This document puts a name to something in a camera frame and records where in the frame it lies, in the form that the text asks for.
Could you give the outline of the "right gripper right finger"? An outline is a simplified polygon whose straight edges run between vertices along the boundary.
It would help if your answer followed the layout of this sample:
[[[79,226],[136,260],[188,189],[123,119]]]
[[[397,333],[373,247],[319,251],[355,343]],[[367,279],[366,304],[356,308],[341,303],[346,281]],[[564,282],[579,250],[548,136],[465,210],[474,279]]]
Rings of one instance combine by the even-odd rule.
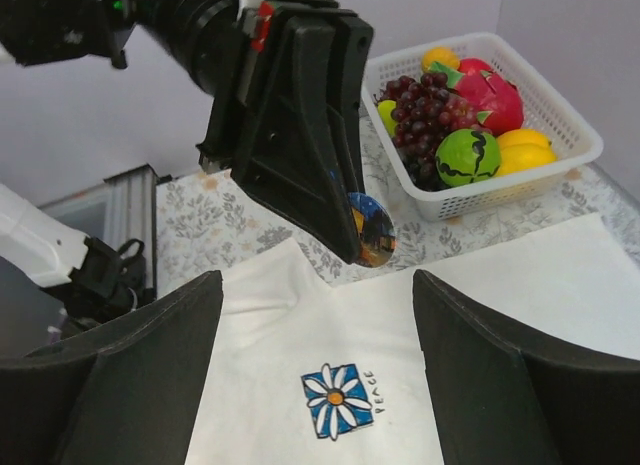
[[[637,360],[555,338],[426,270],[412,303],[445,463],[638,463]]]

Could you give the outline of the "round painted brooch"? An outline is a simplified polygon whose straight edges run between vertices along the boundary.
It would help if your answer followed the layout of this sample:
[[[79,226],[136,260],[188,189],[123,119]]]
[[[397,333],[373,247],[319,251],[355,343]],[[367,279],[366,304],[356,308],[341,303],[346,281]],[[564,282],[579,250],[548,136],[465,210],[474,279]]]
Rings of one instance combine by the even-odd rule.
[[[366,268],[384,266],[396,249],[396,233],[388,212],[373,197],[361,192],[350,192],[348,199],[360,242],[356,264]]]

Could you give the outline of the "white t-shirt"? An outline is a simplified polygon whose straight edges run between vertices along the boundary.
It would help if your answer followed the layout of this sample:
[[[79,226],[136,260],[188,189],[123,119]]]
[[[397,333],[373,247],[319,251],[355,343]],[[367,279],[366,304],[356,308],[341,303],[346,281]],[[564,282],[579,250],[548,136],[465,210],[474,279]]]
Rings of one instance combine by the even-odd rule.
[[[639,268],[598,215],[429,271],[555,337],[639,355]],[[412,281],[331,287],[291,239],[226,270],[187,462],[440,463]]]

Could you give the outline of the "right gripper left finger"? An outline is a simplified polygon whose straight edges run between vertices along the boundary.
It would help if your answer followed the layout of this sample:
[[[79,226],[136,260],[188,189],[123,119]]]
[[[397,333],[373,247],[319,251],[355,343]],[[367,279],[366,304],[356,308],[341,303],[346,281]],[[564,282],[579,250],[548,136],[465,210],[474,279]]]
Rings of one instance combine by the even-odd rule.
[[[2,360],[2,463],[184,463],[222,303],[222,275],[209,271],[137,311]]]

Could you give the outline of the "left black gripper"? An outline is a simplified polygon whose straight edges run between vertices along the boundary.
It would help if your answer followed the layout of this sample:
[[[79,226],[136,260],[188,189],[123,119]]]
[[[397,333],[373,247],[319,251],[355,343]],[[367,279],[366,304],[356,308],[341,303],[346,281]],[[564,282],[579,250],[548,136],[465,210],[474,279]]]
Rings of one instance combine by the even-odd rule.
[[[249,198],[352,264],[360,242],[347,193],[365,190],[359,112],[374,31],[338,4],[320,11],[326,21],[286,22],[266,100],[242,135],[271,12],[263,0],[221,0],[206,12],[196,77],[213,104],[197,145],[199,166],[205,173],[233,166],[231,177]]]

